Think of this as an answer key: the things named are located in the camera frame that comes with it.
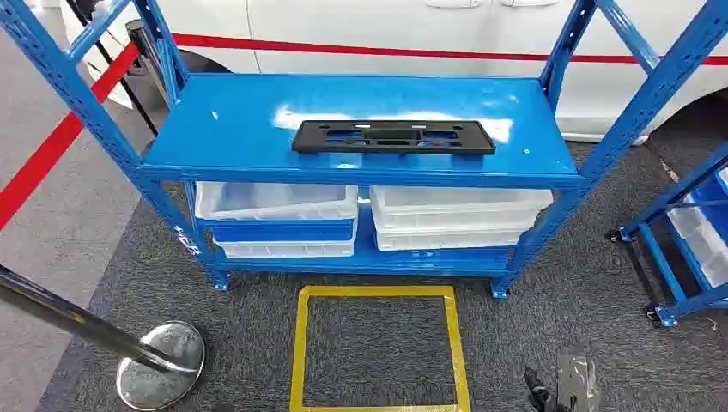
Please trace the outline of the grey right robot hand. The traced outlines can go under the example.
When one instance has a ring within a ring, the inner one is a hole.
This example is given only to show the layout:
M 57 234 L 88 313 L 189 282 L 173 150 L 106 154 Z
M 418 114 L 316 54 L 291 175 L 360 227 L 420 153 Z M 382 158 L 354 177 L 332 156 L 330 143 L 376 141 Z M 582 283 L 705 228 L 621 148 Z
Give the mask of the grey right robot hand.
M 544 411 L 597 411 L 600 392 L 596 367 L 583 347 L 560 352 L 556 362 L 556 387 L 551 391 L 531 367 L 524 367 L 524 381 L 531 406 Z

